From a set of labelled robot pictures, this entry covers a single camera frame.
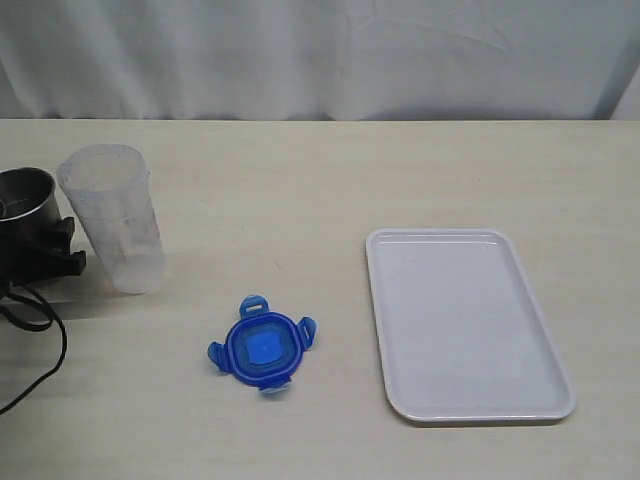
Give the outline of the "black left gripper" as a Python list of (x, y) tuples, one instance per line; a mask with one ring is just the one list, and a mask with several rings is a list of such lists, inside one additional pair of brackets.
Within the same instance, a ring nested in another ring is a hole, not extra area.
[(31, 232), (2, 225), (1, 297), (7, 296), (14, 285), (81, 275), (86, 268), (86, 252), (71, 251), (74, 233), (72, 217)]

